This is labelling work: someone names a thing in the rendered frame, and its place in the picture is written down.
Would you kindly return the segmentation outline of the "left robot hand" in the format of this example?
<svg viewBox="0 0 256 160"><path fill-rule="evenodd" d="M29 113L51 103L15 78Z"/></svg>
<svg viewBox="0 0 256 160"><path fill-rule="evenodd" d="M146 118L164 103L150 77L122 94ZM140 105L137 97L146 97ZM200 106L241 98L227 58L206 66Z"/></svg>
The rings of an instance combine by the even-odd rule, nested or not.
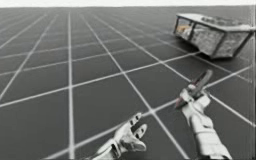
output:
<svg viewBox="0 0 256 160"><path fill-rule="evenodd" d="M129 120L124 122L114 134L114 141L118 145L121 153L125 152L143 152L147 149L146 144L141 140L145 135L148 126L140 125L135 131L132 128L140 121L142 113L138 112Z"/></svg>

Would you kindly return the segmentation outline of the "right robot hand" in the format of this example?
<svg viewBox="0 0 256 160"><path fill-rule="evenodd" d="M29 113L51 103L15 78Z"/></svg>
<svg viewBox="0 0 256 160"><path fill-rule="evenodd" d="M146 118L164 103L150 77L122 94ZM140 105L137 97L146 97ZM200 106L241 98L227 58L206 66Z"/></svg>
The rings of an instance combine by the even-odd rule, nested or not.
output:
<svg viewBox="0 0 256 160"><path fill-rule="evenodd" d="M193 95L192 92L196 90L196 86L189 84L187 88L183 89L180 93L180 98L184 102L181 107L182 113L186 117L192 115L203 115L205 109L210 104L211 100L205 91L200 91L199 95Z"/></svg>

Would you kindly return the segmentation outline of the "grey cart with brown box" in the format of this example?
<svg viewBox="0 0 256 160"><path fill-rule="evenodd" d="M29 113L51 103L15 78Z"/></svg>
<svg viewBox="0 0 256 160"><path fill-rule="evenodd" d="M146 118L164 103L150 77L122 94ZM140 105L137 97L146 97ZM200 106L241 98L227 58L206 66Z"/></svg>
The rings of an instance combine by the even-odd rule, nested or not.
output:
<svg viewBox="0 0 256 160"><path fill-rule="evenodd" d="M173 33L211 59L236 57L256 32L238 20L198 13L178 13Z"/></svg>

